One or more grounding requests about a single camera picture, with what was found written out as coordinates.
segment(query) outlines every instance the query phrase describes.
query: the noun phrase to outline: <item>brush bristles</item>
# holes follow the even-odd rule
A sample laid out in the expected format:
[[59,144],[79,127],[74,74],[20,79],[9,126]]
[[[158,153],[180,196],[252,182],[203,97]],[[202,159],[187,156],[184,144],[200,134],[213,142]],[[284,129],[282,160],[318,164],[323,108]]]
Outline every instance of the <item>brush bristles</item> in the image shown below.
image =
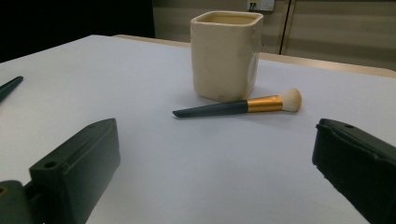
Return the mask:
[[282,110],[297,112],[300,109],[303,99],[297,89],[293,88],[288,91],[282,92],[279,94],[279,97],[282,99],[283,102]]

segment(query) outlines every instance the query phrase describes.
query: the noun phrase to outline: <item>ceramic cup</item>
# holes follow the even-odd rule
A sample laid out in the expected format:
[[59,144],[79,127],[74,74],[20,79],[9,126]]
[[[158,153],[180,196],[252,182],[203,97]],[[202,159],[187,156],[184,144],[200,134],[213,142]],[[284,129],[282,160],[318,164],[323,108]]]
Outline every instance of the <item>ceramic cup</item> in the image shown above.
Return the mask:
[[262,14],[210,11],[191,20],[193,86],[218,102],[247,99],[256,81]]

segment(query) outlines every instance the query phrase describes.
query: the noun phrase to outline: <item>dark green object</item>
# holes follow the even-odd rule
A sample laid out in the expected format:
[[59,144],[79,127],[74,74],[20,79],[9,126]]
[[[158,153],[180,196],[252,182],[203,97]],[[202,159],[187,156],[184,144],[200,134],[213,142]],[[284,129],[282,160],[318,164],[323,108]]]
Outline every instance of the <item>dark green object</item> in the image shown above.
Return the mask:
[[95,122],[33,165],[26,186],[0,182],[0,223],[86,223],[119,165],[116,120]]
[[0,87],[0,103],[23,81],[23,77],[15,77]]
[[337,120],[321,119],[313,163],[370,222],[396,223],[396,147]]
[[195,118],[205,116],[245,114],[248,112],[248,102],[246,100],[228,103],[203,105],[189,109],[176,110],[172,113],[178,118]]

